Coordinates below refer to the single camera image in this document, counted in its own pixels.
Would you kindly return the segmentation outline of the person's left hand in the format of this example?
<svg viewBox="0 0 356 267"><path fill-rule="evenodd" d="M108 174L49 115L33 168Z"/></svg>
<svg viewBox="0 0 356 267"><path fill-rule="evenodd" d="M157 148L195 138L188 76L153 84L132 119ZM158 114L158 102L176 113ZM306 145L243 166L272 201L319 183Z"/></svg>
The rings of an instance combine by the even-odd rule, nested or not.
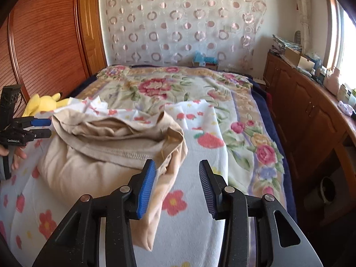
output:
<svg viewBox="0 0 356 267"><path fill-rule="evenodd" d="M16 147L14 150L14 156L13 156L13 161L12 161L12 170L16 170L19 168L19 164L21 160L25 160L27 158L26 153L24 152L25 147L20 146ZM6 149L4 146L0 146L0 156L7 156L9 154L8 149Z"/></svg>

